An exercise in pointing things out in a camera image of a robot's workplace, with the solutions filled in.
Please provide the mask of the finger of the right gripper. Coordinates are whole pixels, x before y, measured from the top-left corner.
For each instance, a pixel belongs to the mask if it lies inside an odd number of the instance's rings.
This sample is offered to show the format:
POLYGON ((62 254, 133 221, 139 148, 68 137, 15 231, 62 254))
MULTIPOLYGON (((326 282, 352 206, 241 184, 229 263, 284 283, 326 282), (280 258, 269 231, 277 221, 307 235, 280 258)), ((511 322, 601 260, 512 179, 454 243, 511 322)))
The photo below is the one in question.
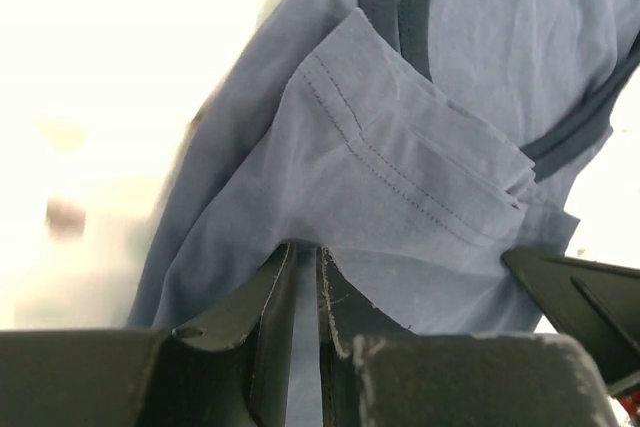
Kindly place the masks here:
POLYGON ((639 271, 518 247, 504 266, 560 333, 598 366, 609 394, 639 390, 639 271))

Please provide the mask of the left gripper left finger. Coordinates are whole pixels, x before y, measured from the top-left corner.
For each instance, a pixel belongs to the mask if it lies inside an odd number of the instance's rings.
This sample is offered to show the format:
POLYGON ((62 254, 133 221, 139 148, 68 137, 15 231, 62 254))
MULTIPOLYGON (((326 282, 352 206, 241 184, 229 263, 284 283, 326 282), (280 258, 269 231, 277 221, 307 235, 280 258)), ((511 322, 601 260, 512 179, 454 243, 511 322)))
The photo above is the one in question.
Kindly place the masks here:
POLYGON ((295 310, 295 249, 172 330, 8 331, 5 426, 281 426, 295 310))

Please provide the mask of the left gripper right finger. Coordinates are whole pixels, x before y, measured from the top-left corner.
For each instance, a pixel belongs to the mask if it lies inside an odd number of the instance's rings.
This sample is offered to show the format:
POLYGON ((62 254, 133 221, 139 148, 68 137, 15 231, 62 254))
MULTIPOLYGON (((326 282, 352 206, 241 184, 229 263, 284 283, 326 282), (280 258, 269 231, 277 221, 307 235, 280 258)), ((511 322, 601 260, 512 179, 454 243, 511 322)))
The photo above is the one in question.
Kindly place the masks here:
POLYGON ((326 426, 614 426, 595 363, 562 335, 419 336, 316 257, 326 426))

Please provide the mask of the blue tank top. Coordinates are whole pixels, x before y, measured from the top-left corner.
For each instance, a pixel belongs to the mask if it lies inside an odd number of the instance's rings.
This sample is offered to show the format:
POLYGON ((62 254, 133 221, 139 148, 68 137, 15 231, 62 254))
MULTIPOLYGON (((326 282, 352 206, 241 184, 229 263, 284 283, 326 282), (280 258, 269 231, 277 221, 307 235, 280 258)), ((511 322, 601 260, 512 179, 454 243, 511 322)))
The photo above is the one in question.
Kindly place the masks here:
POLYGON ((176 328, 296 244, 290 426, 322 421, 318 253, 415 333, 532 330, 500 257, 566 249, 638 43, 639 0, 283 0, 206 104, 129 324, 176 328))

